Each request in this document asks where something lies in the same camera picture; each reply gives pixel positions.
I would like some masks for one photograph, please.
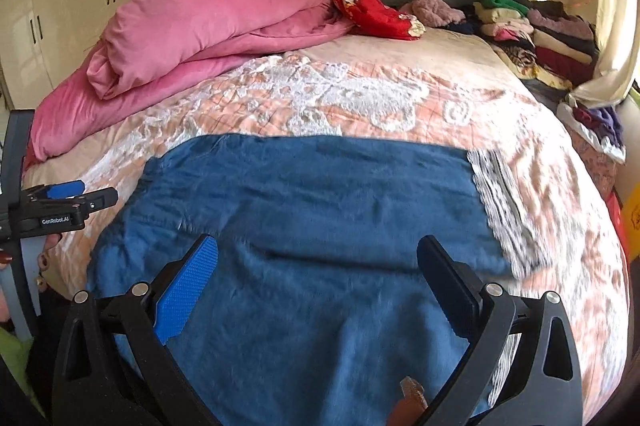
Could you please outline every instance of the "pink fleece blanket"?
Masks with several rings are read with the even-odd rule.
[[[331,0],[130,0],[37,108],[25,166],[252,56],[323,44],[352,27]]]
[[[465,19],[465,13],[449,7],[444,0],[413,0],[400,8],[400,12],[415,15],[428,28],[443,28]]]

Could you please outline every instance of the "red bag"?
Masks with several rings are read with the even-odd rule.
[[[614,192],[609,195],[607,198],[607,209],[609,210],[609,216],[611,217],[611,222],[613,222],[613,227],[616,228],[616,234],[620,239],[620,244],[622,244],[622,249],[625,251],[625,257],[629,258],[629,242],[626,239],[625,233],[625,225],[622,222],[622,211],[620,210],[620,203],[618,202],[618,197]]]

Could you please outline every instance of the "white curtain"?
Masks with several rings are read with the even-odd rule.
[[[588,107],[620,103],[637,77],[640,55],[640,0],[598,0],[600,58],[594,79],[572,96]]]

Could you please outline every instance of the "red garment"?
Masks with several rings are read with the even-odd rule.
[[[590,113],[580,107],[574,108],[574,119],[582,123],[590,130],[595,130],[600,126],[600,122],[596,121]]]
[[[574,87],[593,78],[595,60],[587,65],[545,47],[536,47],[536,57],[538,64],[548,67],[558,76],[569,80]]]
[[[403,15],[382,3],[382,0],[333,0],[338,9],[360,28],[361,34],[394,38],[396,40],[417,40],[416,24],[409,15]]]
[[[611,193],[606,200],[607,209],[609,210],[609,216],[611,217],[611,222],[613,222],[613,227],[616,230],[616,234],[620,240],[620,245],[622,246],[623,251],[625,252],[625,256],[628,260],[629,258],[629,241],[626,237],[625,232],[625,224],[622,221],[622,211],[620,210],[620,203],[618,202],[618,197],[615,193]]]

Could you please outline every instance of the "green cloth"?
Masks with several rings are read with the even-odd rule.
[[[481,4],[488,10],[492,10],[494,8],[506,8],[508,10],[516,10],[520,12],[522,16],[527,16],[527,13],[529,13],[529,8],[527,6],[517,3],[515,0],[483,0]]]
[[[629,95],[631,96],[631,99],[636,102],[636,105],[640,107],[640,93],[634,88],[631,88],[631,90],[629,91]]]
[[[13,334],[0,327],[0,356],[2,356],[4,364],[9,368],[9,372],[14,376],[22,391],[31,399],[38,411],[44,415],[27,380],[27,362],[29,361],[31,345],[33,345],[33,340],[22,343]]]

